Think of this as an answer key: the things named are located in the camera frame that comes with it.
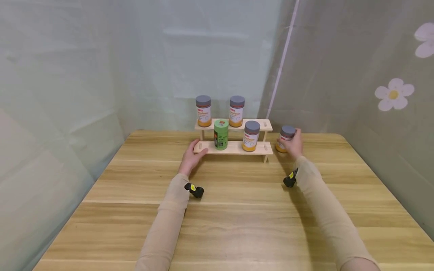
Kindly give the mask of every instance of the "green label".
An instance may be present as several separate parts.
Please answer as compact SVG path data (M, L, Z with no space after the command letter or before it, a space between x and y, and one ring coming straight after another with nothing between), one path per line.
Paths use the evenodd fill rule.
M214 131L214 146L218 150L224 150L227 148L227 133L218 133Z

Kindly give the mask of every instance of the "supplement bottle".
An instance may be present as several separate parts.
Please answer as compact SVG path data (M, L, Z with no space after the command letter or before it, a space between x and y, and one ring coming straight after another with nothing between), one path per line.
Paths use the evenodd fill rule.
M248 121L244 126L243 150L254 151L258 143L261 125L257 121Z
M243 109L245 99L243 96L232 96L230 98L229 125L240 127L243 125Z
M285 141L290 141L294 135L296 134L296 129L289 125L283 125L282 129L280 130L280 139L283 139ZM278 150L281 153L287 152L285 149L285 146L277 142L276 144L276 150Z
M227 148L228 131L228 120L216 120L214 122L214 146L218 150L224 150Z
M200 95L196 97L197 124L201 127L211 125L211 97Z

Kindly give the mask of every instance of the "wooden table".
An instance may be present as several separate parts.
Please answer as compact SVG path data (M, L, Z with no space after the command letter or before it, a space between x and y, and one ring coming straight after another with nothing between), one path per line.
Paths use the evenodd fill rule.
M133 270L182 153L196 137L131 134L36 270ZM273 147L276 137L268 136ZM382 270L434 270L434 243L342 136L305 134L304 144ZM261 159L204 157L191 182L205 194L190 200L171 271L335 270L302 194L282 183L292 162L277 152L269 163Z

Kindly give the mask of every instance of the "hand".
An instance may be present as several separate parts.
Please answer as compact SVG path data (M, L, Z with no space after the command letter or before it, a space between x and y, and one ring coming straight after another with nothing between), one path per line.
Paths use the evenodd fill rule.
M182 173L188 176L190 176L191 171L193 168L197 166L199 163L199 160L205 156L208 152L208 148L203 149L201 152L194 154L193 149L194 146L199 142L199 139L196 139L195 141L191 142L188 146L187 150L184 152L184 155L182 157L181 165L179 165L178 173Z
M277 142L285 146L285 149L295 160L303 155L303 141L301 139L301 129L296 128L296 134L291 141L286 141L278 138Z

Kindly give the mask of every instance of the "beige sleeve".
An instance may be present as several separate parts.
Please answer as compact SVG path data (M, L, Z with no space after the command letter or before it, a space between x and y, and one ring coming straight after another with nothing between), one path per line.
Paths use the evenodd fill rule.
M371 266L363 270L379 270L350 217L326 186L316 166L302 156L296 160L294 168L298 168L297 186L303 192L321 232L334 251L337 270L355 270L347 269L352 265L346 264L355 259L355 262L361 260L367 262L368 267Z
M169 270L190 197L184 188L187 183L188 177L184 174L176 175L170 182L146 236L135 271Z

